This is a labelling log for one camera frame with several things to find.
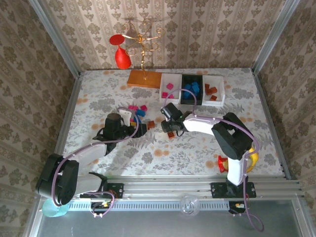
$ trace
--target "metal corner post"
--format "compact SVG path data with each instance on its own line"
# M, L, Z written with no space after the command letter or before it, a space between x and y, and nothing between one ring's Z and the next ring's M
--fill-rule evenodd
M252 70L254 75L257 75L262 69L264 63L266 62L268 56L272 52L277 40L282 34L286 24L291 18L293 12L295 11L300 0L286 0L285 4L274 23L268 38L266 39L255 63L253 64Z
M277 137L277 131L276 131L276 128L275 128L275 126L273 124L272 117L271 117L271 114L270 114L270 111L269 111L269 108L268 108L268 104L267 104L265 95L263 93L263 89L261 87L261 83L260 83L258 75L254 75L254 80L255 80L255 83L256 83L256 86L257 86L257 89L258 89L258 93L259 93L259 97L260 97L260 100L261 100L261 103L262 103L263 111L264 111L264 113L266 115L267 122L268 122L268 125L270 127L271 136L272 136L272 140L273 140L273 142L275 144L275 147L276 147L276 152L277 152L277 155L278 155L278 159L279 159L279 161L282 164L283 171L284 171L284 174L285 174L286 178L287 179L292 179L291 175L290 175L290 171L289 171L287 163L286 163L286 160L285 160L285 157L284 157L284 154L283 154L283 151L282 151L282 148L281 148L281 145L280 145L280 141L279 141L279 139Z

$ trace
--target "red toy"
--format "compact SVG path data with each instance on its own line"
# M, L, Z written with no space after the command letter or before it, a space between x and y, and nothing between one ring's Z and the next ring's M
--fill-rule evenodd
M115 53L115 61L119 69L127 69L132 65L130 57L127 52L122 49L119 45L124 42L124 37L122 35L113 35L110 38L110 44L116 45L118 47L117 52Z
M222 158L218 156L218 168L221 173L228 171L228 158Z
M142 111L147 111L147 106L146 105L142 105L141 107L140 107L140 109L142 110Z

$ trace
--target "blue block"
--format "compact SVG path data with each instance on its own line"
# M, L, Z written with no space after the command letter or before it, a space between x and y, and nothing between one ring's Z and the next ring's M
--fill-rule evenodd
M188 97L190 96L190 93L189 92L187 92L187 91L185 91L184 93L183 93L183 99L188 99Z
M140 118L139 118L137 115L134 117L134 122L136 122L137 119L138 119L138 123L142 123L142 122L140 121Z
M186 84L184 88L187 89L187 90L190 90L191 89L191 85L190 84Z
M192 86L192 90L194 91L194 94L198 94L199 93L199 86L198 85L193 85Z
M139 115L141 117L145 117L146 113L143 110L136 110L136 115Z

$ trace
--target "black bin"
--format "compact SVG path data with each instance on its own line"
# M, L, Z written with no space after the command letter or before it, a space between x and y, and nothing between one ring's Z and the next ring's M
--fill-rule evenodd
M184 89L186 84L192 85L193 82L197 82L199 85L199 93L197 94L197 105L202 104L203 100L203 76L202 75L182 75L181 88ZM184 91L181 91L180 104L182 105L194 105L194 98L190 94L189 99L183 99Z

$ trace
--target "gold wire stand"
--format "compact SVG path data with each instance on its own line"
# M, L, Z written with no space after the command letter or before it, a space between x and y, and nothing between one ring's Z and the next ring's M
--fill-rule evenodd
M136 31L136 28L132 23L126 23L126 24L128 24L129 26L131 25L134 28L134 30ZM155 51L159 48L159 45L156 42L152 42L151 47L148 48L145 45L145 43L146 43L146 41L148 41L148 43L150 43L150 41L152 41L152 40L161 38L165 34L165 30L162 28L159 28L156 30L157 36L148 38L146 36L146 34L149 32L149 30L152 29L152 24L153 24L152 19L145 18L144 21L142 22L142 24L145 27L148 27L144 34L137 33L136 38L123 35L125 38L135 40L135 42L132 45L130 45L129 47L126 48L126 52L128 52L129 48L131 48L134 45L139 43L141 45L141 54L142 54L142 61L141 61L141 69L142 70L141 71L140 70L132 70L130 72L130 75L129 75L129 78L127 81L127 85L149 87L149 88L158 88L159 89L160 88L160 81L161 81L161 73L149 72L149 71L145 71L145 69L144 69L145 52L146 51L149 51L149 52ZM129 56L134 56L136 54L136 51L137 51L136 48L134 50L135 50L134 54L129 55Z

